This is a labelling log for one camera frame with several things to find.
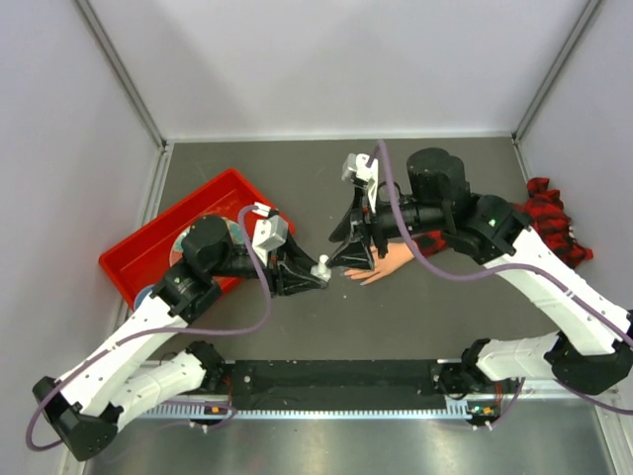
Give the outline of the clear nail polish bottle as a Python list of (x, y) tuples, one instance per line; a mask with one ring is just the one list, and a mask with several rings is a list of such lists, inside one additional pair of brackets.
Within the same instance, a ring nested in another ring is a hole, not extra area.
[(312, 267), (311, 274), (320, 281), (327, 283), (331, 278), (331, 269), (326, 264), (318, 263)]

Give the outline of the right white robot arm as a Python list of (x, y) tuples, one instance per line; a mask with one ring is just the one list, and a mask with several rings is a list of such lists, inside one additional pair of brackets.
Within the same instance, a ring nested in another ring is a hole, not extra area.
[(556, 326), (554, 332), (515, 340), (482, 338), (439, 382), (482, 392), (511, 378), (555, 380), (598, 395), (632, 370), (632, 314), (588, 285), (538, 235), (529, 217), (496, 195), (474, 193), (463, 161), (442, 148), (407, 159), (410, 190), (393, 179), (387, 149), (352, 153), (342, 167), (354, 195), (330, 235), (332, 267), (370, 271), (392, 239), (416, 250), (414, 237), (438, 232), (454, 251), (472, 258), (479, 276), (496, 275), (518, 290)]

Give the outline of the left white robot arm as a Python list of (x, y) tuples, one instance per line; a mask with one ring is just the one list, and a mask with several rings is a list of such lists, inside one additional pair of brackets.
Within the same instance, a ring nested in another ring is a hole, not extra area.
[(131, 421), (162, 402), (224, 383), (224, 361), (200, 340), (142, 375), (136, 371), (222, 295), (221, 277), (260, 281), (266, 300), (327, 287), (328, 258), (313, 259), (294, 241), (287, 222), (263, 212), (252, 234), (233, 240), (218, 215), (196, 220), (181, 240), (182, 256), (154, 284), (133, 314), (88, 358), (33, 388), (38, 413), (78, 461), (103, 451)]

